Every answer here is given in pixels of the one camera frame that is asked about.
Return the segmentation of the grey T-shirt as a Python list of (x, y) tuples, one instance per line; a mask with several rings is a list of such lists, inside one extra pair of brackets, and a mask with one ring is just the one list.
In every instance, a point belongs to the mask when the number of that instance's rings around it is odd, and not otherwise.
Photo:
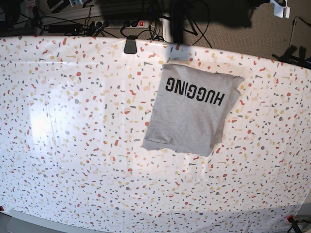
[(243, 77), (166, 64), (143, 148), (209, 156), (221, 143), (225, 119)]

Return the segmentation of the terrazzo patterned tablecloth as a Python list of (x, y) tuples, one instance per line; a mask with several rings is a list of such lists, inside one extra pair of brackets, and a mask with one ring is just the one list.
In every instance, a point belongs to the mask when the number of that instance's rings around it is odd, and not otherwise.
[[(311, 190), (311, 72), (155, 41), (0, 40), (0, 204), (112, 233), (274, 233)], [(199, 156), (142, 147), (162, 67), (243, 77)]]

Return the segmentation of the white power strip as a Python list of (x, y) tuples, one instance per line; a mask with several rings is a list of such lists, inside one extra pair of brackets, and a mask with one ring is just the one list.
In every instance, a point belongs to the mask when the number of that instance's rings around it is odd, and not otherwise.
[[(106, 27), (106, 29), (120, 29), (123, 27), (125, 20), (110, 20), (108, 21), (109, 25)], [(150, 22), (147, 20), (141, 20), (138, 22), (137, 26), (134, 25), (134, 21), (130, 20), (130, 26), (128, 28), (133, 29), (147, 29), (149, 27)], [(96, 20), (94, 21), (95, 25), (97, 26), (103, 26), (105, 21), (103, 20)]]

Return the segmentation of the white metal stand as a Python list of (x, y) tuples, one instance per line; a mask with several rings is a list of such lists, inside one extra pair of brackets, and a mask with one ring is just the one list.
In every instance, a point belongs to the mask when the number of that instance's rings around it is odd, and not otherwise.
[(280, 62), (311, 68), (311, 22), (296, 16), (292, 23), (289, 44), (282, 55), (272, 57)]

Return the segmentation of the red clip right corner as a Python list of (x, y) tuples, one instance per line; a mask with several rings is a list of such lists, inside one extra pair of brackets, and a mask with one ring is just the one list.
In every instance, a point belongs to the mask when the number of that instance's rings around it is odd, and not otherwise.
[(294, 217), (292, 215), (287, 216), (286, 219), (287, 219), (289, 224), (291, 224), (291, 225), (295, 224), (295, 220), (294, 220)]

